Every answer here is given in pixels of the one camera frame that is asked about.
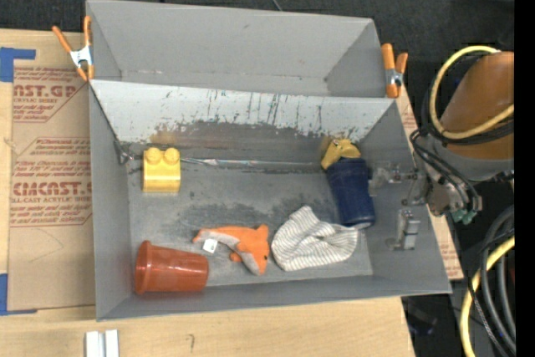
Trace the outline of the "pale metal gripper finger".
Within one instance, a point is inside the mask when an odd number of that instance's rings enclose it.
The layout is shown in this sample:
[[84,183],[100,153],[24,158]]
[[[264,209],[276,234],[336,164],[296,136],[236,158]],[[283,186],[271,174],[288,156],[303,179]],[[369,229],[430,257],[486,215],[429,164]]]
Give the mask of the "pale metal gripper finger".
[[387,248],[393,251],[414,250],[420,225],[420,217],[411,209],[399,210],[395,220],[395,235],[386,240]]
[[386,184],[400,184],[417,178],[417,170],[403,170],[399,164],[377,163],[372,167],[371,187],[380,188]]

